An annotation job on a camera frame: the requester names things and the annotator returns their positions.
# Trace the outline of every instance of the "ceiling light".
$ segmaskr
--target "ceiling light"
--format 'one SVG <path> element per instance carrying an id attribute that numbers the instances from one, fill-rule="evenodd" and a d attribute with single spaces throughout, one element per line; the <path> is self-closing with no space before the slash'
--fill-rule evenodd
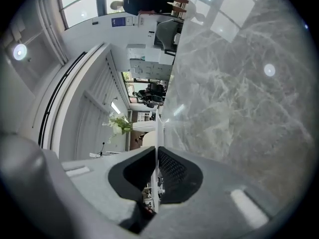
<path id="1" fill-rule="evenodd" d="M 117 114 L 121 113 L 120 110 L 116 107 L 116 105 L 113 102 L 111 102 L 111 107 L 117 112 Z"/>
<path id="2" fill-rule="evenodd" d="M 174 112 L 174 116 L 176 116 L 177 114 L 179 114 L 183 109 L 184 109 L 184 104 L 181 105 L 180 107 L 178 107 L 178 109 Z"/>
<path id="3" fill-rule="evenodd" d="M 272 77 L 275 75 L 276 69 L 272 64 L 265 65 L 264 72 L 267 76 Z"/>
<path id="4" fill-rule="evenodd" d="M 22 60 L 26 56 L 26 46 L 24 44 L 18 44 L 13 50 L 13 57 L 15 60 Z"/>

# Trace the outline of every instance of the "white paneled wall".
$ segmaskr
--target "white paneled wall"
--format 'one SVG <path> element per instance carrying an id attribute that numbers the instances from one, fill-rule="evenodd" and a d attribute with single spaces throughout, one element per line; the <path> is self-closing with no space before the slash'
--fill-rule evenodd
<path id="1" fill-rule="evenodd" d="M 125 151 L 125 135 L 119 135 L 108 144 L 113 135 L 113 129 L 102 126 L 102 122 L 108 122 L 109 112 L 116 112 L 111 108 L 111 102 L 127 115 L 128 111 L 120 95 L 119 88 L 114 80 L 111 69 L 106 62 L 96 77 L 96 80 L 87 91 L 90 97 L 84 96 L 80 106 L 83 107 L 82 116 L 79 119 L 78 137 L 76 140 L 76 159 L 87 159 L 89 153 L 97 153 L 105 142 L 104 151 Z"/>

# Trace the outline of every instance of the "person's leg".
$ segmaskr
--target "person's leg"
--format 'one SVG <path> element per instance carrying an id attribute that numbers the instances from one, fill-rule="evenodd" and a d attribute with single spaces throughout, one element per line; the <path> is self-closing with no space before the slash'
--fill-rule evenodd
<path id="1" fill-rule="evenodd" d="M 180 2 L 180 3 L 188 3 L 189 1 L 188 0 L 174 0 L 176 2 Z"/>
<path id="2" fill-rule="evenodd" d="M 185 9 L 181 8 L 181 7 L 177 7 L 173 5 L 173 11 L 177 11 L 177 12 L 186 12 Z"/>

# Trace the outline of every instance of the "person in black shirt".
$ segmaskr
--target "person in black shirt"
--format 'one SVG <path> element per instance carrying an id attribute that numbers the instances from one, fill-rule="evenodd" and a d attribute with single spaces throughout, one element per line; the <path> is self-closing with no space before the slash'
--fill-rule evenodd
<path id="1" fill-rule="evenodd" d="M 172 10 L 186 12 L 183 8 L 168 3 L 174 1 L 188 3 L 188 0 L 123 0 L 112 2 L 111 9 L 117 10 L 120 7 L 123 7 L 124 11 L 133 15 L 171 13 Z"/>

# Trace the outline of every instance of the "chair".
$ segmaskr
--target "chair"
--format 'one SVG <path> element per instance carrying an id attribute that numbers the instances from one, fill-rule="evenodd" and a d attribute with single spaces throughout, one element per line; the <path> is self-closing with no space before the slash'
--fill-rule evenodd
<path id="1" fill-rule="evenodd" d="M 175 54 L 169 52 L 177 51 L 177 45 L 174 44 L 174 37 L 177 33 L 181 33 L 182 26 L 183 23 L 175 19 L 170 19 L 158 24 L 156 36 L 162 42 L 165 54 L 175 56 Z"/>

